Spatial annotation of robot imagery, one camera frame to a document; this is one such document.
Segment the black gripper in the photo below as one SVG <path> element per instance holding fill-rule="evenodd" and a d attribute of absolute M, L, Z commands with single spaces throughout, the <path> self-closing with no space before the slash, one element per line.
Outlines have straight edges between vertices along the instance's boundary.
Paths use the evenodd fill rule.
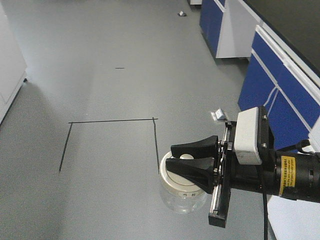
<path fill-rule="evenodd" d="M 218 136 L 175 144 L 170 147 L 172 156 L 165 160 L 166 169 L 197 185 L 208 194 L 212 194 L 208 222 L 212 226 L 224 228 L 227 223 L 231 189 L 245 190 L 262 194 L 263 221 L 268 225 L 267 194 L 275 187 L 276 157 L 274 151 L 274 135 L 270 138 L 268 159 L 261 165 L 239 164 L 235 149 L 236 122 L 225 124 L 222 141 Z M 194 159 L 181 159 L 184 154 Z M 214 158 L 218 157 L 219 168 L 214 170 Z M 219 175 L 214 186 L 213 175 Z"/>

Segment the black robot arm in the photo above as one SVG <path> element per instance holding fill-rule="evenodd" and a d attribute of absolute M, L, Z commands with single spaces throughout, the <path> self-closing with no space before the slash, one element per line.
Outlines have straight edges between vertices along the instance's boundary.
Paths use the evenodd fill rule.
<path fill-rule="evenodd" d="M 274 150 L 270 127 L 266 123 L 260 127 L 261 165 L 240 163 L 235 148 L 238 129 L 235 121 L 226 123 L 222 140 L 213 135 L 196 142 L 172 145 L 171 156 L 164 159 L 166 170 L 212 195 L 208 214 L 212 226 L 226 226 L 232 189 L 262 193 L 264 205 L 267 195 L 294 201 L 320 201 L 320 154 Z"/>

